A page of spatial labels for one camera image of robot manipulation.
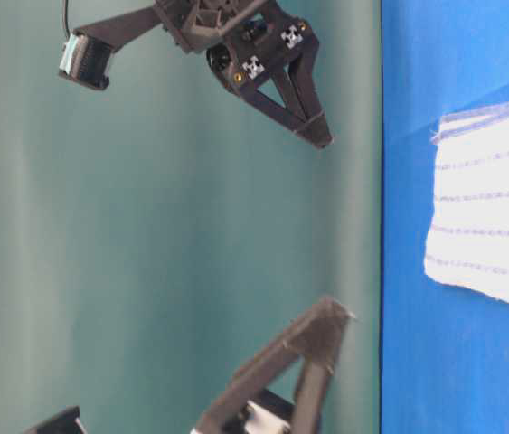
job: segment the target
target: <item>striped cloth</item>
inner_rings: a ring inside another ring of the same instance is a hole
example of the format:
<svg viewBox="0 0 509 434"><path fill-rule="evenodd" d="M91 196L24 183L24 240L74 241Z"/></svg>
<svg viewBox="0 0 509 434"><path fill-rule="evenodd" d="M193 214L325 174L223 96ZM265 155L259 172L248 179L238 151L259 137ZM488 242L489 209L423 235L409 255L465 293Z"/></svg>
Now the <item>striped cloth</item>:
<svg viewBox="0 0 509 434"><path fill-rule="evenodd" d="M425 272L509 302L509 103L441 119Z"/></svg>

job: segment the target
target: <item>teal backdrop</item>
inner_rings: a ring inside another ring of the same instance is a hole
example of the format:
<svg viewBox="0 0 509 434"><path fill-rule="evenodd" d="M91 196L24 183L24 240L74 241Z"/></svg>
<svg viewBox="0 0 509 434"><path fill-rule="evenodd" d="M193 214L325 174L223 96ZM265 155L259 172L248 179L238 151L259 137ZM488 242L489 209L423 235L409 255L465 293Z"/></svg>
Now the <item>teal backdrop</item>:
<svg viewBox="0 0 509 434"><path fill-rule="evenodd" d="M70 19L150 3L72 0ZM324 152L160 29L106 92L61 80L61 1L0 0L0 433L74 403L92 434L188 433L323 293L358 318L324 433L378 432L380 6L281 4L323 43Z"/></svg>

